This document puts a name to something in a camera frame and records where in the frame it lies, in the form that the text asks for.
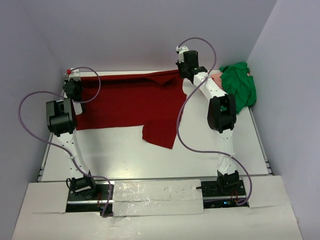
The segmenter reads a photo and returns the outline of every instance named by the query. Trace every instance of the red cloth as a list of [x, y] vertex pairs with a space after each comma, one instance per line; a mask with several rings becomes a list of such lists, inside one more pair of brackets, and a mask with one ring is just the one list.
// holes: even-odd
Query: red cloth
[[[179, 110], [186, 100], [177, 70], [100, 78], [100, 93], [77, 115], [77, 130], [144, 125], [144, 140], [172, 149]], [[92, 98], [98, 90], [97, 77], [82, 77], [81, 82], [82, 99]]]

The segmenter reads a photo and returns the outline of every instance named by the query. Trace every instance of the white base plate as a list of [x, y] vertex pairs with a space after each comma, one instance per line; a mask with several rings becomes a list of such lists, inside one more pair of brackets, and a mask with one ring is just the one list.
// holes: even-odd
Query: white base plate
[[[286, 196], [281, 177], [252, 178], [255, 196]], [[13, 240], [302, 240], [290, 202], [205, 209], [203, 214], [101, 218], [97, 212], [61, 213], [65, 182], [30, 183]]]
[[[101, 72], [101, 75], [141, 74], [147, 72]], [[81, 76], [93, 76], [82, 72]], [[184, 80], [183, 91], [195, 88]], [[184, 142], [198, 150], [223, 151], [224, 143], [207, 123], [208, 101], [196, 92], [187, 103], [180, 123]], [[142, 139], [143, 126], [88, 129], [77, 132], [78, 143], [93, 175], [112, 180], [185, 177], [216, 177], [217, 154], [195, 153], [184, 148], [176, 137], [173, 149], [150, 144]], [[53, 136], [53, 143], [59, 143]], [[245, 107], [238, 115], [233, 133], [235, 157], [251, 175], [266, 175], [268, 170], [258, 141], [250, 111]], [[46, 156], [42, 181], [65, 181], [71, 177], [67, 155], [51, 146]], [[245, 175], [238, 166], [240, 175]]]

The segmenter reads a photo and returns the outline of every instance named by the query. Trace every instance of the lavender wall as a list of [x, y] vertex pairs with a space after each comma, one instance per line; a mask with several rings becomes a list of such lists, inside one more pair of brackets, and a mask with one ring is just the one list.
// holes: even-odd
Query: lavender wall
[[278, 0], [248, 64], [254, 117], [304, 240], [320, 236], [320, 1]]
[[[0, 239], [11, 239], [29, 182], [37, 179], [45, 144], [19, 125], [20, 99], [31, 91], [61, 91], [62, 73], [17, 0], [0, 1]], [[37, 135], [48, 137], [45, 101], [23, 106], [22, 117]]]
[[[21, 0], [62, 66], [97, 70], [175, 68], [192, 36], [216, 48], [217, 66], [248, 59], [277, 0]], [[204, 43], [190, 43], [202, 63]]]

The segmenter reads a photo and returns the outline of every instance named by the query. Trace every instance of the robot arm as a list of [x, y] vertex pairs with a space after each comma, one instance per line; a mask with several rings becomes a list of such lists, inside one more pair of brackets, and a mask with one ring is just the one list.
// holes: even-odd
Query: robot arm
[[[77, 141], [77, 118], [74, 103], [71, 98], [60, 101], [49, 101], [46, 103], [46, 122], [51, 133], [57, 136], [62, 147], [73, 153], [74, 161], [78, 167], [90, 175], [82, 157]], [[74, 166], [72, 159], [68, 159], [70, 173], [70, 193], [81, 194], [90, 199], [96, 194], [96, 183], [92, 177], [84, 176]]]
[[[207, 77], [207, 70], [199, 66], [198, 52], [189, 50], [186, 46], [176, 48], [178, 66], [181, 78], [189, 79], [195, 86], [199, 86]], [[208, 76], [207, 81], [199, 88], [209, 101], [207, 121], [212, 130], [219, 131], [224, 141], [225, 152], [232, 155], [233, 129], [236, 123], [236, 100], [232, 94], [226, 94], [213, 79]], [[217, 169], [218, 182], [221, 191], [232, 189], [239, 183], [239, 173], [235, 161], [225, 155], [219, 155]]]

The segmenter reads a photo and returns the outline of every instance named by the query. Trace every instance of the green fabric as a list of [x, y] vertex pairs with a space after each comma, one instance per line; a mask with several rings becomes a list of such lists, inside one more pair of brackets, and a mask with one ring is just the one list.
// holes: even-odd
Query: green fabric
[[253, 106], [257, 100], [254, 78], [248, 76], [250, 72], [246, 62], [220, 67], [222, 72], [222, 88], [227, 94], [235, 96], [236, 113], [245, 106]]

